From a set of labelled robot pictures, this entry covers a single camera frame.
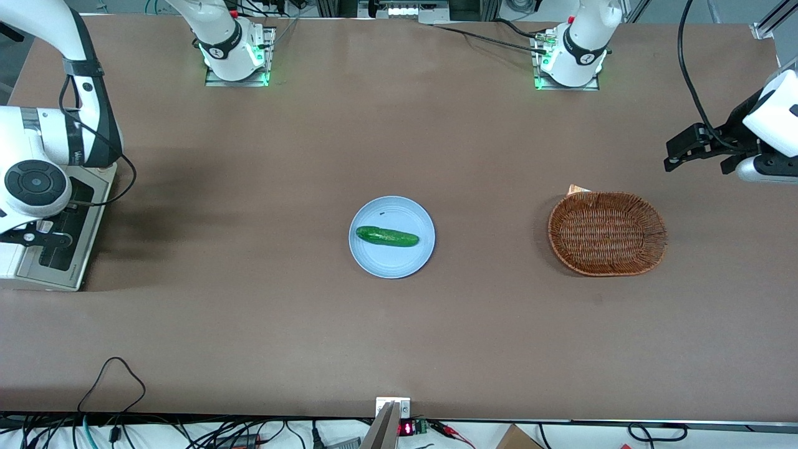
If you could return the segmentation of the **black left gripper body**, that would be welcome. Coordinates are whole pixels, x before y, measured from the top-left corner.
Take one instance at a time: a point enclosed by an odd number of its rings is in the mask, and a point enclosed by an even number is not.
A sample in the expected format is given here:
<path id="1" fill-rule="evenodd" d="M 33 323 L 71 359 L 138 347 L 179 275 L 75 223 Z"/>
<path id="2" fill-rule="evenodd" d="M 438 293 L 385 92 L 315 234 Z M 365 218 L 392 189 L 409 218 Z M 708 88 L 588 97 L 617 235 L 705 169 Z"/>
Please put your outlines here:
<path id="1" fill-rule="evenodd" d="M 744 102 L 736 106 L 729 114 L 723 125 L 715 128 L 716 137 L 713 137 L 711 150 L 716 155 L 727 155 L 721 162 L 721 173 L 729 175 L 762 175 L 761 163 L 756 157 L 762 154 L 760 137 L 750 131 L 743 120 L 760 100 L 762 92 L 755 91 Z"/>

